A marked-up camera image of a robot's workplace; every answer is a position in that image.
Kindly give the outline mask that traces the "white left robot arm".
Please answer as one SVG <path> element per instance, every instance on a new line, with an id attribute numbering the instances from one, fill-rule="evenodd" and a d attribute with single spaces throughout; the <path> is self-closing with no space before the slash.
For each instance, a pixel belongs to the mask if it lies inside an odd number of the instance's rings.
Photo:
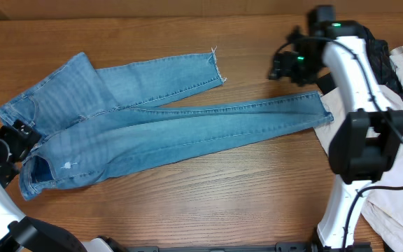
<path id="1" fill-rule="evenodd" d="M 6 192 L 41 135 L 19 120 L 0 128 L 0 251 L 97 251 L 98 243 L 82 242 L 68 230 L 24 214 Z"/>

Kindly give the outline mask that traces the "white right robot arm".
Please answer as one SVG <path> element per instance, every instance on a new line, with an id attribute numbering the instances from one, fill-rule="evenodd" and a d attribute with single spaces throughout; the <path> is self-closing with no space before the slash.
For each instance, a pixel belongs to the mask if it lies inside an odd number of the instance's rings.
<path id="1" fill-rule="evenodd" d="M 338 87 L 345 118 L 328 148 L 336 175 L 322 220 L 310 242 L 279 242 L 276 251 L 371 251 L 370 243 L 355 243 L 354 229 L 365 193 L 378 190 L 403 146 L 403 110 L 383 96 L 367 57 L 361 25 L 337 20 L 334 7 L 319 5 L 308 15 L 308 35 L 294 28 L 286 45 L 274 55 L 269 79 L 290 78 L 300 86 L 313 83 L 327 67 Z"/>

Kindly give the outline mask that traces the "blue denim jeans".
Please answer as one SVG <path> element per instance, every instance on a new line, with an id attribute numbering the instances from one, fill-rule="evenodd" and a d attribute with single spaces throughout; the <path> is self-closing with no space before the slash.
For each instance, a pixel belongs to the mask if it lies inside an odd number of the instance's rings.
<path id="1" fill-rule="evenodd" d="M 331 122 L 317 92 L 171 106 L 224 83 L 214 52 L 95 69 L 86 54 L 0 107 L 40 134 L 19 185 L 31 200 Z"/>

